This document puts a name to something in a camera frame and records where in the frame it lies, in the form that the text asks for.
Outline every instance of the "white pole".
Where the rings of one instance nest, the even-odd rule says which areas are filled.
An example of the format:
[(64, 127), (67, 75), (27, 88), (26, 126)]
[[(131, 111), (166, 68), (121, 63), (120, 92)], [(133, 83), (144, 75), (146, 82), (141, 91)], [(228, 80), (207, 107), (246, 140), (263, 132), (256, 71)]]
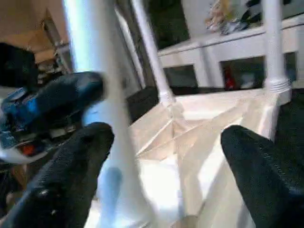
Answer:
[(266, 30), (266, 80), (268, 90), (280, 94), (283, 105), (291, 100), (291, 86), (285, 72), (282, 43), (282, 1), (263, 0)]
[(175, 99), (168, 85), (165, 72), (162, 68), (162, 63), (158, 58), (158, 49), (155, 44), (150, 22), (145, 13), (143, 2), (142, 0), (131, 0), (131, 2), (142, 34), (142, 39), (148, 53), (155, 82), (159, 90), (160, 101), (165, 105), (171, 105), (175, 102)]
[(110, 157), (98, 179), (102, 228), (154, 227), (153, 212), (142, 193), (135, 152), (115, 52), (113, 0), (65, 0), (66, 18), (77, 72), (99, 72), (106, 82), (106, 98), (90, 108), (84, 124), (109, 123), (115, 134)]

